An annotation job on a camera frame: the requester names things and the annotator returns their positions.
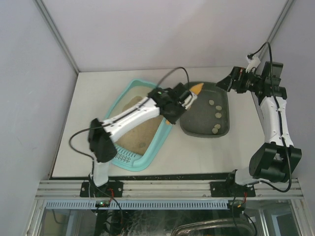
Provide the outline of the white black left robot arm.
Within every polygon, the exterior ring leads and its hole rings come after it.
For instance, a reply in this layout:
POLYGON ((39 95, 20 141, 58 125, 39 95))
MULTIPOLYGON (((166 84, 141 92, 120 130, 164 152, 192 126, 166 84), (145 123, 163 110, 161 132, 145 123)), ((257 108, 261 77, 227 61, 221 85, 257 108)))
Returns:
POLYGON ((114 143, 125 133, 140 124, 158 116, 163 116, 170 124, 176 121, 191 107, 202 90, 203 83, 186 88, 178 83, 174 88, 157 87, 133 107, 119 115, 99 121, 91 121, 88 142, 96 160, 90 178, 99 187, 108 182, 111 160, 117 155, 114 143))

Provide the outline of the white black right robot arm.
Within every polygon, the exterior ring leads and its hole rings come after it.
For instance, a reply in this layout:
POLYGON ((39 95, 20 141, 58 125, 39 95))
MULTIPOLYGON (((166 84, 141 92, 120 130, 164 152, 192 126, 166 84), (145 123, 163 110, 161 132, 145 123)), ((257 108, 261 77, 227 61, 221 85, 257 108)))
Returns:
POLYGON ((278 182, 292 184, 292 173, 302 157, 302 151, 294 147, 287 126, 287 93, 280 85, 283 66, 282 63, 268 61, 261 75, 235 66, 227 77, 216 84, 227 92, 254 93, 262 112, 264 143, 251 157, 247 168, 233 172, 237 185, 259 182, 269 186, 278 182))

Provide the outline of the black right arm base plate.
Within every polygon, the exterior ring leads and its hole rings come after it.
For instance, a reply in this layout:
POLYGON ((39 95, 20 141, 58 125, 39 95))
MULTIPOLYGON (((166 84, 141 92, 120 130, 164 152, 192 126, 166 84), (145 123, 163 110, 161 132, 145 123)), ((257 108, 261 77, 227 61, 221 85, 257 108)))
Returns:
POLYGON ((210 190, 212 197, 255 197, 255 189, 250 186, 238 185, 235 183, 227 183, 226 181, 210 182, 210 190))

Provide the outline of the orange plastic litter scoop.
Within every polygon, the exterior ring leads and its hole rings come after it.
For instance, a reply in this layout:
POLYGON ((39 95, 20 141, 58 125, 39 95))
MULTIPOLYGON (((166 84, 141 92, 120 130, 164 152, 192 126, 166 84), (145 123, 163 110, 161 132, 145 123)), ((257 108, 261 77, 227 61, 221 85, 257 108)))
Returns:
POLYGON ((189 90, 190 92, 194 93, 195 95, 199 95, 202 90, 204 83, 199 83, 197 85, 192 86, 189 90))

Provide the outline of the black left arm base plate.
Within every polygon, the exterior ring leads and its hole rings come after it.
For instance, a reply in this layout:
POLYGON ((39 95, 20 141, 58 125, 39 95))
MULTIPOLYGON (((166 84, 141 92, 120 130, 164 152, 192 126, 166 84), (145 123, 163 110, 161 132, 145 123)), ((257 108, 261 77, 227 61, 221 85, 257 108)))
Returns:
POLYGON ((93 183, 83 182, 80 189, 80 197, 122 197, 124 183, 121 181, 110 181, 106 184, 96 187, 93 183))

